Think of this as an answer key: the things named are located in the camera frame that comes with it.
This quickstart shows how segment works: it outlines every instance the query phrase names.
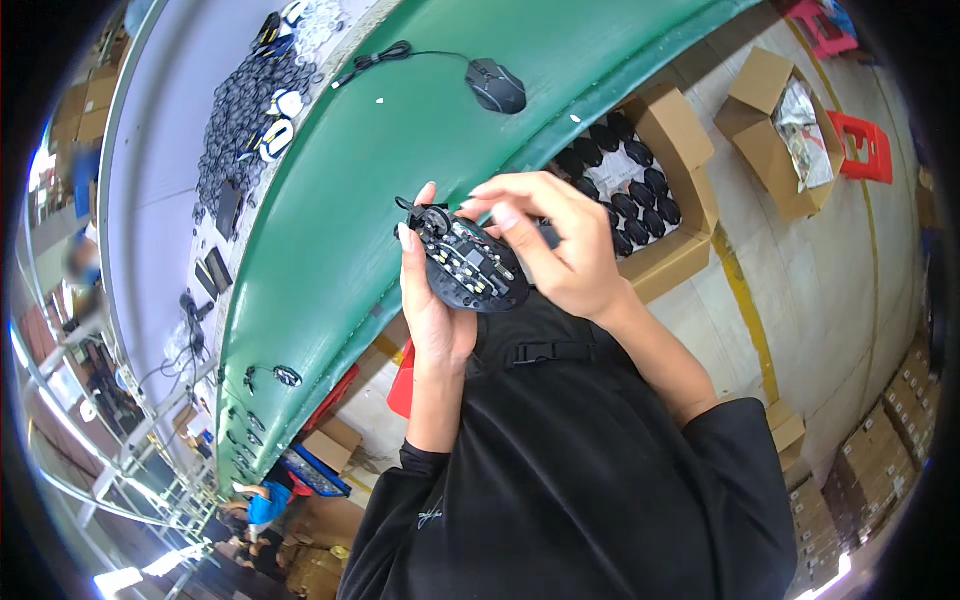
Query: green conveyor belt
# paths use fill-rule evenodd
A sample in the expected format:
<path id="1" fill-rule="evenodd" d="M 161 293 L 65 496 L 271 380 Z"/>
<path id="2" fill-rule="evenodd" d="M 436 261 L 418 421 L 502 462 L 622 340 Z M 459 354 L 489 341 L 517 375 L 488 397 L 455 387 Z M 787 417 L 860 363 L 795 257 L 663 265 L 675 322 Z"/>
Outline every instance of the green conveyor belt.
<path id="1" fill-rule="evenodd" d="M 406 0 L 367 39 L 368 55 L 409 40 L 415 51 L 493 58 L 523 80 L 528 106 L 483 110 L 466 64 L 422 56 L 375 66 L 313 108 L 280 167 L 236 279 L 217 406 L 221 485 L 238 477 L 233 445 L 263 421 L 259 480 L 360 353 L 399 310 L 394 196 L 430 180 L 456 205 L 497 172 L 541 168 L 647 77 L 758 0 Z M 575 114 L 579 123 L 570 118 Z M 298 388 L 247 367 L 286 365 Z"/>

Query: person's right hand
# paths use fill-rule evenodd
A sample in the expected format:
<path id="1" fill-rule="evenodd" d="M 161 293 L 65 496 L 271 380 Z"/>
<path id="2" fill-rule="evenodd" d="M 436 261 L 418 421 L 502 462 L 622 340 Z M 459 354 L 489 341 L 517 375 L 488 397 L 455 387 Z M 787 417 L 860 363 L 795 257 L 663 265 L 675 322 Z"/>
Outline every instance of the person's right hand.
<path id="1" fill-rule="evenodd" d="M 544 171 L 500 175 L 470 196 L 457 214 L 476 221 L 492 211 L 503 238 L 529 265 L 537 288 L 567 313 L 597 323 L 634 294 L 616 269 L 606 209 L 568 183 Z M 556 250 L 527 215 L 550 219 L 562 240 Z"/>

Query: blue shirt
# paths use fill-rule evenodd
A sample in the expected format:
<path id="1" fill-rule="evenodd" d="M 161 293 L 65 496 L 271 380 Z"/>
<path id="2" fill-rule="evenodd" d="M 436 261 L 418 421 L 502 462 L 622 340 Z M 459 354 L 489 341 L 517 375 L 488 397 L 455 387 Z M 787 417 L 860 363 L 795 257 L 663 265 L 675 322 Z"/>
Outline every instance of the blue shirt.
<path id="1" fill-rule="evenodd" d="M 270 491 L 270 499 L 255 494 L 247 507 L 247 517 L 250 525 L 263 525 L 274 520 L 287 508 L 290 491 L 273 481 L 263 482 L 263 487 Z"/>

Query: red plastic stool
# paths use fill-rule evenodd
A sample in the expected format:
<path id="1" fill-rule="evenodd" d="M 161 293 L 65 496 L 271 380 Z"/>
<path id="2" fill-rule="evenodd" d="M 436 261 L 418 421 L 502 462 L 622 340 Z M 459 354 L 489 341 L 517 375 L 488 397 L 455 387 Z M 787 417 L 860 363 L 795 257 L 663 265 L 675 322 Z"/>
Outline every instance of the red plastic stool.
<path id="1" fill-rule="evenodd" d="M 410 405 L 414 401 L 414 357 L 417 349 L 414 341 L 407 340 L 403 345 L 403 362 L 394 378 L 394 385 L 387 395 L 387 406 L 405 419 L 410 419 Z"/>
<path id="2" fill-rule="evenodd" d="M 859 46 L 856 38 L 830 23 L 816 0 L 802 0 L 786 14 L 801 21 L 809 32 L 810 50 L 819 60 L 828 59 Z"/>
<path id="3" fill-rule="evenodd" d="M 866 162 L 850 160 L 844 155 L 840 173 L 849 180 L 893 183 L 894 166 L 890 158 L 890 138 L 887 137 L 887 134 L 870 121 L 857 119 L 833 110 L 828 110 L 827 114 L 830 115 L 830 121 L 833 122 L 833 127 L 837 130 L 840 141 L 843 142 L 845 133 L 852 135 L 856 142 L 856 149 L 865 150 L 868 155 Z"/>

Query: concrete floor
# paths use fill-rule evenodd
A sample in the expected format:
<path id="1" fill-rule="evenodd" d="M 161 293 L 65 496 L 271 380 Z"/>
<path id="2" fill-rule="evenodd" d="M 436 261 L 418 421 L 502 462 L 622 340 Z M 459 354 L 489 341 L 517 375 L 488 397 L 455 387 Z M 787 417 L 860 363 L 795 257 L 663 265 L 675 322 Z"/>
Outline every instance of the concrete floor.
<path id="1" fill-rule="evenodd" d="M 827 109 L 880 125 L 890 137 L 894 184 L 864 186 L 841 177 L 821 213 L 784 222 L 713 125 L 753 46 L 794 61 Z M 913 202 L 918 165 L 905 102 L 882 68 L 843 59 L 820 66 L 826 80 L 787 22 L 764 3 L 695 44 L 643 87 L 674 83 L 707 129 L 716 149 L 708 168 L 720 223 L 754 309 L 737 302 L 713 250 L 706 269 L 649 307 L 708 369 L 718 395 L 766 402 L 773 393 L 803 414 L 804 462 L 825 476 L 836 447 L 876 401 L 913 338 L 923 273 Z M 751 319 L 758 319 L 766 347 L 755 344 Z M 402 319 L 384 336 L 402 348 Z M 381 345 L 388 354 L 390 342 Z M 761 361 L 773 369 L 762 371 Z M 365 468 L 351 482 L 363 484 L 356 500 L 364 504 L 362 488 L 396 461 L 406 420 L 385 400 L 396 364 L 375 348 L 358 362 L 360 378 L 339 414 L 364 436 L 366 453 L 357 462 Z"/>

